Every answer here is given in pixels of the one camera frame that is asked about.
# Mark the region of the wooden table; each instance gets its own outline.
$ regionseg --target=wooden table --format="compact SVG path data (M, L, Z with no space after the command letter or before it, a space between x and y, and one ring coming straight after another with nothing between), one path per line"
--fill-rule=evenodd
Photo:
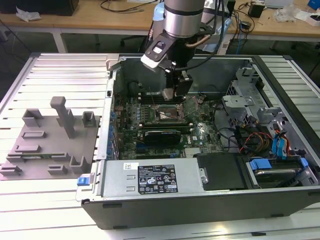
M247 0L237 0L236 9ZM143 6L144 11L131 14L119 14L103 10L100 0L80 0L73 16L56 16L42 14L41 20L25 22L14 14L0 14L0 19L13 31L17 32L44 32L54 37L59 53L66 53L66 44L61 37L62 33L77 34L114 34L114 35L146 35L152 22L155 4ZM307 10L308 0L295 0L295 4L302 10ZM137 6L139 3L128 3L119 0L110 4L111 9L120 10ZM263 11L260 18L255 18L255 28L247 38L255 40L317 42L320 41L320 28L313 27L304 21L276 22L273 18L273 9ZM242 21L251 20L240 14ZM0 32L7 29L0 25ZM235 32L231 26L225 36L227 43Z

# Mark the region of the colored wires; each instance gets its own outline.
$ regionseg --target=colored wires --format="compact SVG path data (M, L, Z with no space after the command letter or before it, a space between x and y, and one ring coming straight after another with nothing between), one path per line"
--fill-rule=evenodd
M243 152L245 150L244 146L246 146L249 140L251 140L252 138L257 138L259 140L259 144L258 147L254 150L254 152L250 152L248 154L248 157L254 157L256 154L266 151L270 146L270 140L273 140L273 138L265 132L253 132L244 141L243 146L240 148L240 152Z
M280 130L276 129L275 133L279 134ZM287 139L287 137L284 134L281 136L281 138L283 138L284 142L285 142L285 153L286 153L286 155L287 156L291 156L291 154L290 154L290 141Z

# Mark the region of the table leg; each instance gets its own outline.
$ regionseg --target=table leg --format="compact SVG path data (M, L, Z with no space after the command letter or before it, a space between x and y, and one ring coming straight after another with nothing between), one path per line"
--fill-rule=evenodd
M94 35L94 38L95 38L95 44L96 44L96 45L100 45L101 42L100 42L99 34L95 34L95 35Z
M275 50L276 47L277 47L278 42L279 42L279 41L273 41L272 45L270 46L270 49L271 49L271 50Z
M6 42L6 41L8 41L8 38L5 31L0 31L0 42Z
M68 52L67 49L67 45L66 42L64 41L64 39L61 36L60 32L52 32L55 44L56 44L56 48L58 49L58 52L60 54L65 54Z
M222 40L222 43L218 49L218 52L216 53L217 55L226 55L230 40L232 39L233 35L232 34L226 34L224 36L224 39Z

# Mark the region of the white label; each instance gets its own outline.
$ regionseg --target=white label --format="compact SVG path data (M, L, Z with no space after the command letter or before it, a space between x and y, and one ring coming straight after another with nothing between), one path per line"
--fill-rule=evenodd
M123 170L138 170L138 162L125 162L123 164Z
M166 186L168 186L168 189L176 189L177 185L165 185L164 188L166 188Z

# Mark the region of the barcode sticker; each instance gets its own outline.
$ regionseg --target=barcode sticker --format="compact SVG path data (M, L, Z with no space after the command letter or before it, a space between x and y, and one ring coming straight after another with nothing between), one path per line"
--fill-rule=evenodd
M123 170L137 170L138 166L138 162L125 162L123 164Z

